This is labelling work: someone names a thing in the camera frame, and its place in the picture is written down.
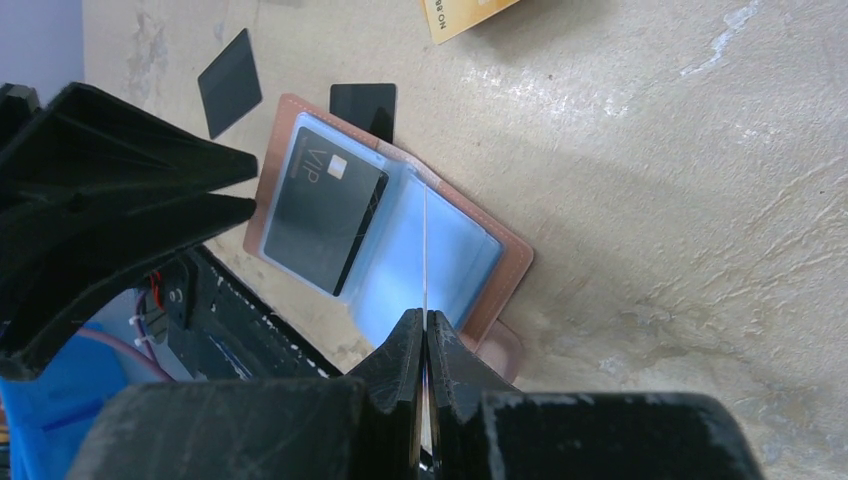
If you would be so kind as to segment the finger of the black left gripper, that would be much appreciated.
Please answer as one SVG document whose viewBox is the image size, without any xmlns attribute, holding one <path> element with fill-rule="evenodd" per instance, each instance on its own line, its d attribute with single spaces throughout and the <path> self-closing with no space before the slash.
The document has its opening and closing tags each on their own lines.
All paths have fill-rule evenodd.
<svg viewBox="0 0 848 480">
<path fill-rule="evenodd" d="M 78 197 L 1 216 L 1 375 L 36 378 L 106 303 L 251 218 L 250 198 L 165 192 Z"/>
<path fill-rule="evenodd" d="M 1 208 L 84 206 L 112 194 L 194 197 L 254 178 L 254 155 L 190 134 L 88 84 L 47 105 L 34 89 L 1 89 Z"/>
</svg>

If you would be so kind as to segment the pink leather card holder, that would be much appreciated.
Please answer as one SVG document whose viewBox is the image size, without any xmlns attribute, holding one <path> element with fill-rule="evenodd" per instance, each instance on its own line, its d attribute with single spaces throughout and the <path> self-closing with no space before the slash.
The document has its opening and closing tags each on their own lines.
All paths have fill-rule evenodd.
<svg viewBox="0 0 848 480">
<path fill-rule="evenodd" d="M 316 125 L 372 149 L 385 162 L 387 187 L 340 295 L 333 296 L 259 253 L 271 202 L 295 131 Z M 533 262 L 533 248 L 414 155 L 294 94 L 279 99 L 259 177 L 257 209 L 244 238 L 247 253 L 343 304 L 373 346 L 408 309 L 422 307 L 422 183 L 428 197 L 428 309 L 445 314 L 465 346 L 508 381 L 523 349 L 500 315 Z"/>
</svg>

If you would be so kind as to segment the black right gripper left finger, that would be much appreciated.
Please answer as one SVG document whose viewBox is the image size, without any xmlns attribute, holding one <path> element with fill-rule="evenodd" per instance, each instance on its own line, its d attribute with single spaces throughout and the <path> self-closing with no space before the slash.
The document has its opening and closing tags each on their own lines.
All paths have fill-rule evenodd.
<svg viewBox="0 0 848 480">
<path fill-rule="evenodd" d="M 423 313 L 334 378 L 162 382 L 110 400 L 72 479 L 416 479 Z"/>
</svg>

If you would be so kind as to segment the single black card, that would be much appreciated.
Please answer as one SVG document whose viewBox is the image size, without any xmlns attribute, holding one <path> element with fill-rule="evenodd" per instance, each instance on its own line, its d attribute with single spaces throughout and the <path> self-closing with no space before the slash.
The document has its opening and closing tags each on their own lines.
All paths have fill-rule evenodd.
<svg viewBox="0 0 848 480">
<path fill-rule="evenodd" d="M 330 87 L 329 112 L 394 143 L 397 86 L 393 83 L 347 83 Z"/>
<path fill-rule="evenodd" d="M 242 29 L 198 77 L 209 137 L 216 139 L 263 100 L 249 30 Z"/>
</svg>

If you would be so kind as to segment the single gold VIP card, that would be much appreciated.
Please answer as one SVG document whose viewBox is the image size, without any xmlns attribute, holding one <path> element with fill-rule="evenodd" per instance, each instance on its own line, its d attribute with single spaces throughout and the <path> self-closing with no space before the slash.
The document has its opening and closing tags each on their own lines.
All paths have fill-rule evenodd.
<svg viewBox="0 0 848 480">
<path fill-rule="evenodd" d="M 426 183 L 422 183 L 422 311 L 427 317 L 428 312 L 428 191 Z"/>
</svg>

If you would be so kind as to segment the black VIP card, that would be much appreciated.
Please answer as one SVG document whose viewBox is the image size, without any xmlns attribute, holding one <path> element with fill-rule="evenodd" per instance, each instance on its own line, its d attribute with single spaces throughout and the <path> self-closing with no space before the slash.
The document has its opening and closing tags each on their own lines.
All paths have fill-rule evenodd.
<svg viewBox="0 0 848 480">
<path fill-rule="evenodd" d="M 374 150 L 316 125 L 298 127 L 259 253 L 340 295 L 388 181 Z"/>
</svg>

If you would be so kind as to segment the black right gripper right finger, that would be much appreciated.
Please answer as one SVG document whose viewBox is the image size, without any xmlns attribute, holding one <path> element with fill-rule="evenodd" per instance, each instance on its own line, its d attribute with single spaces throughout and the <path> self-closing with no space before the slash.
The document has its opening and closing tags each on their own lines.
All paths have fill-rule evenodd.
<svg viewBox="0 0 848 480">
<path fill-rule="evenodd" d="M 427 315 L 439 479 L 759 479 L 716 399 L 678 392 L 523 392 Z"/>
</svg>

